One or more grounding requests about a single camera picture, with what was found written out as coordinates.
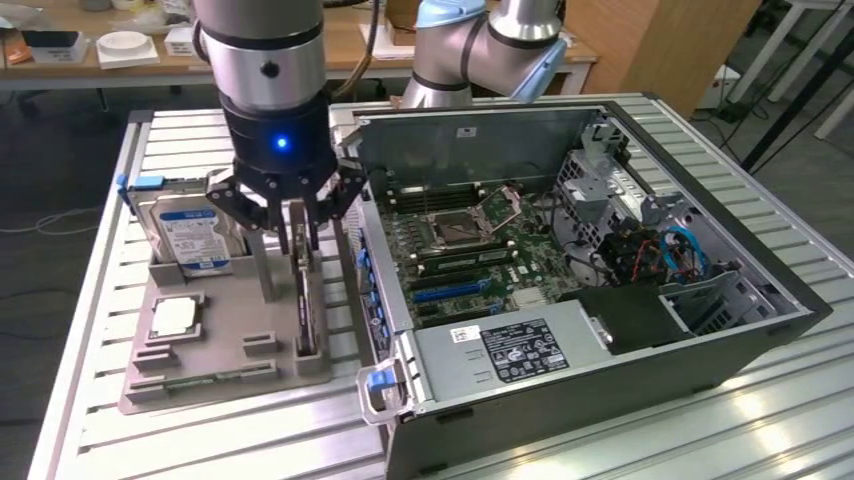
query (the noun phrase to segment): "hard drive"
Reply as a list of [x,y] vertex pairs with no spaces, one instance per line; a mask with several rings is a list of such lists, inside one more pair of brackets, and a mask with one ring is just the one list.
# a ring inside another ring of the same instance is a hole
[[178,263],[188,278],[231,273],[231,258],[247,254],[236,222],[203,191],[199,179],[128,193],[158,262]]

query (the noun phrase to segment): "screw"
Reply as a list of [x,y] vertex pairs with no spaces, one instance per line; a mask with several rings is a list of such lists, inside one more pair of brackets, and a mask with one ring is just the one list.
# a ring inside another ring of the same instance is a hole
[[267,78],[276,78],[279,76],[279,65],[276,65],[271,61],[266,61],[262,64],[262,75],[264,75]]

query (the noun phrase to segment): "blue hard drive label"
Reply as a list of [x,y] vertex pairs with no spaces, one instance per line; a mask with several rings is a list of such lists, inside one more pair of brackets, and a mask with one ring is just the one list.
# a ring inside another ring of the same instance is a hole
[[214,210],[164,212],[160,222],[176,262],[190,270],[228,265],[231,257],[226,239],[216,232],[219,216]]

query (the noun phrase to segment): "blue expansion slot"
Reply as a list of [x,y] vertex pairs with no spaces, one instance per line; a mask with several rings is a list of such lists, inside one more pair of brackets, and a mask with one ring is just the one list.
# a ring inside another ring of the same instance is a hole
[[478,280],[477,283],[467,283],[463,285],[454,285],[429,292],[418,292],[413,295],[413,302],[425,303],[435,300],[445,300],[446,298],[462,297],[465,295],[474,295],[483,292],[490,287],[493,279]]

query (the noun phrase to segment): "robotic arm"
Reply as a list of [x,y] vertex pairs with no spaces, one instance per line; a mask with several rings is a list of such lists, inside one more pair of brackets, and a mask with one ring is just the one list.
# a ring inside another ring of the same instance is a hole
[[546,91],[566,52],[557,0],[425,0],[403,107],[471,104],[470,83],[522,103]]
[[[566,51],[555,4],[503,0],[487,18],[485,0],[425,0],[403,106],[467,105],[470,82],[534,101]],[[358,163],[338,159],[330,142],[323,4],[196,0],[195,6],[196,51],[214,69],[235,148],[234,166],[212,179],[208,198],[244,228],[275,231],[284,253],[280,206],[300,200],[316,248],[318,225],[344,215],[366,181]],[[327,184],[330,193],[319,200]],[[264,198],[266,207],[240,185]]]
[[207,196],[244,228],[275,231],[284,253],[282,202],[302,201],[316,248],[318,225],[343,216],[365,184],[359,165],[339,161],[330,141],[322,2],[196,0],[195,6],[204,42],[196,50],[214,69],[235,148],[234,166],[211,179]]

